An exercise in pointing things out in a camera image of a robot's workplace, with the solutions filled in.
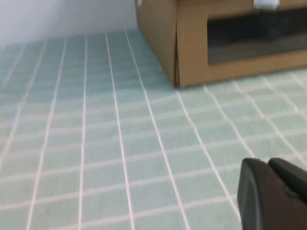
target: tiled floor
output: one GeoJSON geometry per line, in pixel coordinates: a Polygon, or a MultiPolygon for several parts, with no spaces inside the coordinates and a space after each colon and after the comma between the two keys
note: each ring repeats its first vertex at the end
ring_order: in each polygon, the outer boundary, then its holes
{"type": "Polygon", "coordinates": [[[245,157],[307,166],[307,70],[174,90],[138,31],[6,47],[1,230],[239,230],[245,157]]]}

